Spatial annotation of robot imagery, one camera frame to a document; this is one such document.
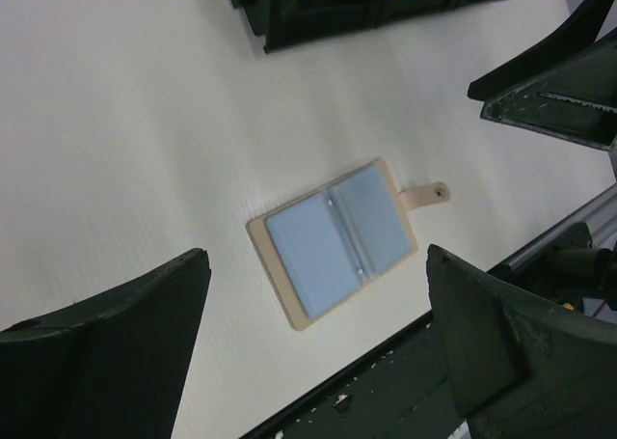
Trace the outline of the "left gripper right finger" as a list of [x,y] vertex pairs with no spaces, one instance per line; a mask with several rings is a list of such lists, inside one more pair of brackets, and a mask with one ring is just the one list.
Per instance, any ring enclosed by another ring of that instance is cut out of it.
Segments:
[[471,437],[615,437],[615,325],[435,244],[426,273],[454,404]]

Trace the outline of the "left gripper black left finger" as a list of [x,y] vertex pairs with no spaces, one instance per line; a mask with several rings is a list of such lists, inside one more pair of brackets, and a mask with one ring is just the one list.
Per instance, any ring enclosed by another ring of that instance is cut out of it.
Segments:
[[3,330],[2,437],[171,437],[210,278],[192,249]]

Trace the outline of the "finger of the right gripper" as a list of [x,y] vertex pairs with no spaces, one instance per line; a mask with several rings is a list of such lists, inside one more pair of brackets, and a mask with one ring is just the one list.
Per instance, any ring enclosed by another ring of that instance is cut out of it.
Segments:
[[615,0],[582,0],[544,40],[469,84],[481,118],[601,151],[616,149]]

